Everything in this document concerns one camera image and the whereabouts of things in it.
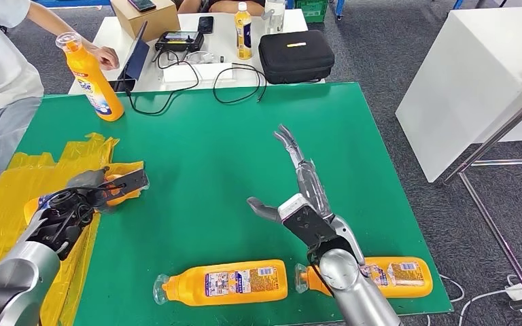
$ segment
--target yellow plastic wrap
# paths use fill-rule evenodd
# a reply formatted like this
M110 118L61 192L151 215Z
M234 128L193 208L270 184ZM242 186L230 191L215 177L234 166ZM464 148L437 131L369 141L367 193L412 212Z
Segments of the yellow plastic wrap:
M50 153L28 156L16 153L0 176L0 260L12 248L27 223L23 206L30 199L64 188L68 180L85 170L109 166L107 174L126 174L143 168L143 162L110 164L118 140L100 134L87 135L87 141L68 142L55 163ZM87 267L99 226L99 214L84 230L61 267L41 308L44 326L73 324Z

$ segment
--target robotic hand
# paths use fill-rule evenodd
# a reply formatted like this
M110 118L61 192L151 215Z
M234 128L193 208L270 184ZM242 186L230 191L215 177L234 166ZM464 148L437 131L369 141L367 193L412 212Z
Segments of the robotic hand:
M399 317L361 267L365 257L347 222L331 212L313 161L305 160L283 125L273 133L289 152L299 193L279 208L250 197L255 214L283 224L309 248L307 259L329 288L348 326L399 326Z
M105 181L107 168L72 178L67 188L38 199L27 229L0 261L0 326L36 326L60 268L93 213L149 185L143 169Z

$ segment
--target person's hand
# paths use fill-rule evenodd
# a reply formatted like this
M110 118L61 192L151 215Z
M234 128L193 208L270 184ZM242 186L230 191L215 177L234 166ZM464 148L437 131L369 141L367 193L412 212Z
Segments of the person's hand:
M99 61L102 70L112 70L119 68L119 58L115 50L106 46L98 47L94 44L84 44L85 49L89 51Z

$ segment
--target green mat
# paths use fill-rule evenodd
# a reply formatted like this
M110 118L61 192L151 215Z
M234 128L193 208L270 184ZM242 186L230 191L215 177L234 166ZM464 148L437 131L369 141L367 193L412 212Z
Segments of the green mat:
M221 89L236 98L251 88ZM117 122L96 117L84 96L43 99L18 151L50 151L89 132L119 138L115 162L144 160L150 188L104 214L75 319L89 325L286 325L342 319L334 300L297 294L293 267L307 248L287 229L257 217L246 198L278 205L298 189L288 153L272 131L280 123L313 158L332 210L351 225L366 256L415 256L432 271L433 292L390 300L399 314L451 311L417 221L357 84L272 86L265 97L222 105L211 90L175 97L163 115L126 103ZM158 110L167 93L138 93L137 107ZM261 304L157 306L157 274L193 266L282 259L285 300Z

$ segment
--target bottle cap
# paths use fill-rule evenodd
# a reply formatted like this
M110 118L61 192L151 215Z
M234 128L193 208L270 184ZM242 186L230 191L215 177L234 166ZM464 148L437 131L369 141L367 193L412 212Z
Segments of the bottle cap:
M74 52L81 47L81 36L75 32L60 34L55 44L65 52Z
M155 283L153 283L153 299L159 305L168 301L167 293L163 289L163 285L169 281L169 276L161 274L157 276Z
M297 293L303 293L309 289L307 284L307 267L297 263L295 265L295 290Z

